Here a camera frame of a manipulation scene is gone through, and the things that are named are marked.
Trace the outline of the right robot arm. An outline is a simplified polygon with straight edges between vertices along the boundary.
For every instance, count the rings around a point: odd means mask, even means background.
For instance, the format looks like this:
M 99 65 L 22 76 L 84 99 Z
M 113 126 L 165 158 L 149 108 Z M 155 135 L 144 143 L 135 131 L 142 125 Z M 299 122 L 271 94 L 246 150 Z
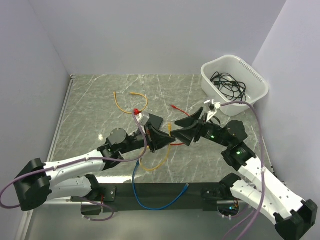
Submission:
M 245 144 L 248 135 L 241 121 L 232 120 L 220 127 L 211 122 L 215 114 L 216 110 L 203 113 L 200 108 L 175 121 L 180 129 L 170 134 L 187 146 L 204 138 L 226 147 L 221 155 L 237 173 L 229 174 L 220 182 L 220 195 L 226 200 L 233 197 L 242 200 L 256 210 L 249 215 L 250 222 L 237 239 L 240 240 L 262 214 L 282 239 L 300 240 L 316 222 L 317 204 L 295 194 L 264 166 L 262 157 Z

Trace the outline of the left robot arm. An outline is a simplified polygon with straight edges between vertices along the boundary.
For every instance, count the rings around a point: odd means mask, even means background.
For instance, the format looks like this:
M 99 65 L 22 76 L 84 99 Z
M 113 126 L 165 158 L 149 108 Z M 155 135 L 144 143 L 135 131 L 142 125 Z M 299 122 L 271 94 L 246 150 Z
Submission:
M 90 173 L 102 172 L 124 162 L 123 154 L 142 149 L 160 150 L 176 139 L 155 128 L 151 123 L 143 130 L 128 134 L 123 128 L 114 129 L 104 145 L 82 156 L 57 162 L 42 162 L 35 158 L 15 177 L 14 189 L 22 211 L 40 207 L 46 201 L 63 197 L 100 197 L 98 181 Z

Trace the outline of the black network switch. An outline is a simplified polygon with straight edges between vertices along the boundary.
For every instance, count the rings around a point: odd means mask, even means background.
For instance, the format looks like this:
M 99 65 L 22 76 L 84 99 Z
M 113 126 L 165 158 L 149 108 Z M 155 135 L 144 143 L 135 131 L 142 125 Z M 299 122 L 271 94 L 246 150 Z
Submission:
M 162 126 L 164 119 L 160 116 L 149 114 L 149 122 L 153 125 L 153 127 L 159 130 Z

